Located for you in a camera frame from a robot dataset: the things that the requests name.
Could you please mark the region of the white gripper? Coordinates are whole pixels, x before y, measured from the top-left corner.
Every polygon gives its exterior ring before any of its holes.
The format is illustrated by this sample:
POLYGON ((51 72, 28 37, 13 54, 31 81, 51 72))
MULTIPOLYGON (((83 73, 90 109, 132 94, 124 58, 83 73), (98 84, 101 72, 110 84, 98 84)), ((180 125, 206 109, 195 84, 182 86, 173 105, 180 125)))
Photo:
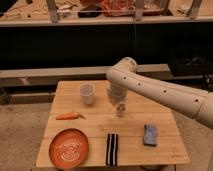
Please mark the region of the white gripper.
POLYGON ((119 103, 123 103, 127 97, 127 90, 118 85, 110 83, 107 87, 107 96, 109 102, 116 106, 119 103))

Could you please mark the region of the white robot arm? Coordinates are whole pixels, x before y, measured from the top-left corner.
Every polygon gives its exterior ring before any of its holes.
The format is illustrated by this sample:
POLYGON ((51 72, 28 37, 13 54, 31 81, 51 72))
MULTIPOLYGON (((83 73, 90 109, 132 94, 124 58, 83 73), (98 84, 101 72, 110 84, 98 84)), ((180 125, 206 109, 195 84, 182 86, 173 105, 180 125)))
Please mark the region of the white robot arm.
POLYGON ((148 78, 136 70, 136 61, 125 57, 106 72, 107 94, 113 106, 124 102, 130 90, 213 130, 213 92, 148 78))

